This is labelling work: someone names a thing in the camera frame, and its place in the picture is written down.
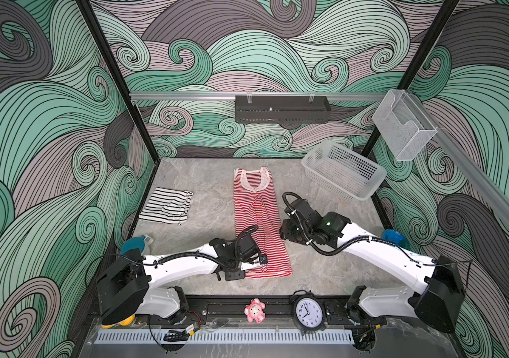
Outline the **red white striped tank top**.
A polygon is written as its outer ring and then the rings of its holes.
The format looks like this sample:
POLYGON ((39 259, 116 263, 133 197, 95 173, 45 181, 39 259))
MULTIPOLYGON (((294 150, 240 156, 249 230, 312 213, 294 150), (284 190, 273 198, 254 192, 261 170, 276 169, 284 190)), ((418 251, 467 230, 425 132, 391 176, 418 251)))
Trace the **red white striped tank top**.
POLYGON ((257 226, 252 234, 267 264, 248 270, 249 278, 277 278, 292 274, 290 256, 280 236, 281 216, 272 173, 261 167, 257 171, 236 169, 233 179, 235 231, 257 226))

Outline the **black white striped tank top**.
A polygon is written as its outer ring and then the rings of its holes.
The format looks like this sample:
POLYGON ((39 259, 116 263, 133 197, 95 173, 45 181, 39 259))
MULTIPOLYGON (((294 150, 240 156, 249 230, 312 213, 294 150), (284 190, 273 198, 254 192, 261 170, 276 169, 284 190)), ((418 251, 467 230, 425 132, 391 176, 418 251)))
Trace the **black white striped tank top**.
POLYGON ((192 191, 157 187, 139 214, 139 219, 182 225, 188 219, 192 199, 192 191))

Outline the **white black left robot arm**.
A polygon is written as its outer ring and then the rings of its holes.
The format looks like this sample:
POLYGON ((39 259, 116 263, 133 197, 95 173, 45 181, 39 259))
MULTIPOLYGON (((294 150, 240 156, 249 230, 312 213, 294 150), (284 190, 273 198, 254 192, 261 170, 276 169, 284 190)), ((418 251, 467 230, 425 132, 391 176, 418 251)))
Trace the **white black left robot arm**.
POLYGON ((258 227, 241 231, 235 240, 215 238, 190 251, 144 255, 136 247, 123 254, 96 280, 102 326, 128 325, 137 315, 180 321, 189 311, 183 289, 173 283, 186 277, 216 274, 242 280, 268 264, 254 240, 258 227))

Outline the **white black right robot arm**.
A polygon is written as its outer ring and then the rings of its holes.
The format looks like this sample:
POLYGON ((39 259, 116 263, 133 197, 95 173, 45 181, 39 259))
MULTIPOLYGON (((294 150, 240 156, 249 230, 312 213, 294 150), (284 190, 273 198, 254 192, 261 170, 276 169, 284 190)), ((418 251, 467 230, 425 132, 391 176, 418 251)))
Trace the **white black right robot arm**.
POLYGON ((444 255, 431 258, 378 237, 339 213, 321 215, 294 192, 282 195, 286 205, 282 240, 311 247, 322 256, 351 254, 398 279, 397 288, 356 288, 351 309, 377 317, 410 317, 446 334, 457 326, 466 297, 459 263, 444 255))

